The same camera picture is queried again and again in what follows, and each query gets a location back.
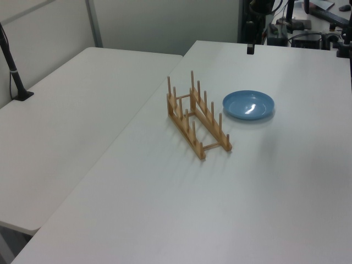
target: white panel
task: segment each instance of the white panel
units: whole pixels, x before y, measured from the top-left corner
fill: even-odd
[[[236,42],[239,0],[95,0],[103,46],[184,55],[196,40]]]
[[[45,2],[46,0],[0,0],[0,21],[3,22]]]
[[[26,89],[94,46],[84,0],[53,1],[6,24],[4,30]],[[0,52],[0,108],[10,101],[8,85],[9,70]]]

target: white table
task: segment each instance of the white table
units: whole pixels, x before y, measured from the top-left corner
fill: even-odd
[[[88,48],[0,110],[0,226],[33,235],[181,60]]]
[[[167,117],[164,81],[14,264],[351,263],[349,61],[197,41],[171,73],[179,95],[191,70],[216,114],[254,89],[274,116],[224,116],[232,153],[200,161]]]

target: blue plastic plate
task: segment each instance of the blue plastic plate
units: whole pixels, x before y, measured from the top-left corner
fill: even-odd
[[[226,95],[222,105],[231,116],[246,120],[267,117],[274,110],[274,100],[269,95],[249,90]]]

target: black cable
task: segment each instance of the black cable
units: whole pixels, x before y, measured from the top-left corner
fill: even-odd
[[[320,35],[320,36],[323,36],[324,34],[323,33],[313,33],[313,32],[306,33],[306,34],[298,34],[296,36],[293,36],[293,37],[289,38],[288,41],[293,40],[293,39],[295,39],[297,37],[303,37],[303,36],[309,36],[309,35]]]
[[[277,10],[279,10],[279,8],[281,7],[281,5],[282,5],[282,2],[283,2],[283,0],[280,0],[280,4],[279,4],[279,6],[275,9],[275,10],[272,10],[271,12],[269,12],[269,13],[266,13],[266,14],[262,14],[262,13],[258,13],[258,12],[255,12],[253,9],[252,9],[252,2],[249,4],[249,11],[250,11],[250,13],[252,13],[253,15],[257,15],[257,16],[260,16],[260,17],[265,17],[266,15],[271,15],[271,14],[274,14]]]
[[[4,34],[4,36],[5,36],[5,40],[6,40],[6,44],[7,44],[7,46],[9,46],[9,40],[7,39],[7,36],[6,36],[6,33],[5,33],[5,30],[4,30],[4,28],[2,27],[2,25],[0,24],[0,30],[1,30],[1,32]]]
[[[9,40],[8,40],[8,38],[7,38],[7,36],[6,36],[6,33],[5,33],[5,30],[4,30],[4,28],[2,27],[1,24],[0,24],[0,30],[1,30],[1,32],[4,34],[4,37],[5,37],[7,46],[9,46]],[[11,97],[11,100],[13,100],[12,91],[11,91],[11,79],[12,79],[12,76],[11,76],[11,71],[10,71],[10,85],[9,85],[9,90],[10,90],[10,97]]]
[[[283,9],[285,9],[287,5],[288,5],[288,1],[287,1],[287,3],[283,6],[283,8],[281,8],[281,10],[273,17],[273,21],[274,21],[274,18],[275,18],[277,15],[280,15],[281,11],[282,11]]]
[[[13,100],[12,91],[11,91],[11,79],[12,79],[12,77],[11,77],[11,72],[10,72],[10,97],[11,97],[11,100]]]
[[[286,9],[287,4],[284,6],[284,11],[282,12],[282,19],[281,19],[282,24],[284,24],[284,15],[285,15],[285,9]]]

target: gray floor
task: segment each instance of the gray floor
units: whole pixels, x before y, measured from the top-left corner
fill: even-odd
[[[0,264],[10,264],[30,239],[29,235],[0,227]]]

